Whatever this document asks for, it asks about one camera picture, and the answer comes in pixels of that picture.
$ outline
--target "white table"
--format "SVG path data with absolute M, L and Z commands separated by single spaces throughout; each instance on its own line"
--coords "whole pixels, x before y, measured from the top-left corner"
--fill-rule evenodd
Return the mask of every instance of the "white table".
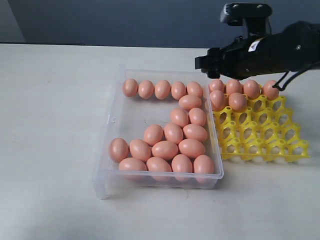
M 191 72 L 194 58 L 205 54 L 0 44 L 0 239 L 319 239 L 318 71 L 284 93 L 313 158 L 289 165 L 225 162 L 215 190 L 143 188 L 96 198 L 91 174 L 118 64 Z M 255 79 L 263 84 L 279 76 Z

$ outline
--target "transparent plastic box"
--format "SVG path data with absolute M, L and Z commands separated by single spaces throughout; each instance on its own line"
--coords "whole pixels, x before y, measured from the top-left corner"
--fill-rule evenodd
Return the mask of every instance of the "transparent plastic box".
M 149 99 L 136 97 L 129 98 L 122 93 L 122 85 L 128 78 L 136 79 L 138 83 L 150 80 L 154 84 L 160 80 L 167 80 L 171 84 L 177 81 L 187 84 L 195 81 L 203 85 L 202 109 L 207 115 L 209 138 L 204 143 L 206 155 L 214 162 L 213 174 L 183 173 L 183 172 L 151 172 L 151 171 L 120 171 L 118 164 L 109 158 L 108 147 L 114 138 L 123 138 L 129 144 L 133 139 L 143 139 L 145 129 L 152 124 L 164 127 L 170 122 L 170 112 L 178 108 L 178 101 L 171 96 L 164 100 L 158 100 L 155 95 Z M 172 72 L 126 69 L 124 65 L 118 68 L 117 76 L 113 83 L 108 112 L 105 117 L 104 128 L 100 139 L 99 149 L 95 160 L 93 172 L 93 186 L 96 195 L 100 199 L 107 199 L 119 189 L 132 189 L 137 186 L 151 187 L 178 187 L 186 189 L 212 189 L 216 182 L 223 178 L 224 169 L 220 155 L 218 138 L 215 131 L 215 123 L 209 96 L 208 78 L 203 73 Z M 124 177 L 128 175 L 143 176 L 139 181 L 131 181 Z M 169 181 L 160 182 L 152 176 L 168 176 Z M 188 178 L 186 182 L 177 181 L 175 177 Z M 196 178 L 205 179 L 205 183 L 199 183 Z

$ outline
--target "brown egg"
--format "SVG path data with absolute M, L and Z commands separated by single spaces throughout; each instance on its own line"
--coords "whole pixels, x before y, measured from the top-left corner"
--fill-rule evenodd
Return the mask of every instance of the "brown egg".
M 170 164 L 161 157 L 150 157 L 146 161 L 146 166 L 150 172 L 172 172 Z M 169 176 L 152 176 L 152 178 L 159 182 L 170 180 Z
M 235 79 L 231 79 L 228 81 L 228 83 L 225 85 L 225 93 L 229 96 L 233 93 L 243 93 L 243 86 L 242 84 Z
M 171 168 L 174 173 L 192 173 L 193 166 L 190 158 L 186 155 L 178 154 L 172 159 Z M 175 177 L 179 182 L 186 182 L 189 178 L 176 176 Z
M 179 149 L 177 144 L 172 141 L 160 141 L 152 147 L 151 151 L 154 157 L 169 161 L 177 155 Z
M 175 100 L 179 100 L 186 94 L 187 94 L 186 86 L 182 82 L 176 81 L 174 84 L 172 84 L 171 95 Z
M 192 138 L 182 140 L 179 143 L 179 150 L 189 158 L 196 158 L 206 152 L 206 148 L 202 142 Z
M 181 127 L 175 123 L 169 122 L 164 126 L 164 136 L 170 142 L 179 144 L 184 139 L 184 133 Z
M 197 83 L 196 81 L 191 81 L 186 85 L 186 92 L 188 93 L 188 95 L 193 95 L 201 98 L 204 90 L 199 83 Z
M 110 158 L 116 162 L 120 163 L 123 159 L 128 157 L 129 146 L 127 142 L 122 138 L 115 138 L 111 141 L 108 148 Z
M 142 99 L 149 99 L 154 94 L 155 86 L 149 81 L 145 80 L 139 84 L 138 93 Z
M 243 93 L 246 94 L 249 99 L 256 99 L 260 96 L 260 85 L 255 80 L 248 80 L 243 84 Z
M 143 140 L 153 146 L 156 143 L 160 142 L 164 136 L 164 130 L 158 124 L 150 125 L 146 128 L 143 135 Z
M 188 113 L 181 108 L 175 108 L 170 113 L 170 120 L 172 123 L 183 128 L 189 123 Z
M 146 162 L 151 156 L 149 145 L 141 139 L 134 139 L 130 142 L 130 153 L 132 157 Z
M 140 159 L 134 158 L 134 157 L 128 157 L 123 159 L 119 163 L 119 170 L 120 171 L 147 171 L 147 166 L 146 164 L 141 161 Z M 144 176 L 141 175 L 124 175 L 125 178 L 129 180 L 140 180 Z
M 213 79 L 209 84 L 210 92 L 213 90 L 220 90 L 221 92 L 225 92 L 225 85 L 220 79 Z
M 221 111 L 226 106 L 226 96 L 225 94 L 220 90 L 213 90 L 210 93 L 210 101 L 212 110 L 215 112 Z
M 190 123 L 204 126 L 207 122 L 207 116 L 205 112 L 198 107 L 194 107 L 189 111 Z
M 197 124 L 188 124 L 183 128 L 183 133 L 187 139 L 196 139 L 200 142 L 204 142 L 208 138 L 207 131 Z
M 179 106 L 187 111 L 193 108 L 200 108 L 201 104 L 200 97 L 194 95 L 185 95 L 179 100 Z
M 171 86 L 167 80 L 161 80 L 154 86 L 154 94 L 157 99 L 163 100 L 170 94 Z
M 235 112 L 243 112 L 247 107 L 247 99 L 243 94 L 234 92 L 229 96 L 229 106 Z
M 275 100 L 279 96 L 279 90 L 272 87 L 275 83 L 275 80 L 268 81 L 262 88 L 261 93 L 265 95 L 268 100 Z
M 129 78 L 124 81 L 122 85 L 122 92 L 126 97 L 132 98 L 137 94 L 138 87 L 137 81 L 133 78 Z
M 195 174 L 213 174 L 215 172 L 214 161 L 207 155 L 198 156 L 193 162 L 193 171 Z M 205 184 L 208 178 L 196 177 L 200 184 Z

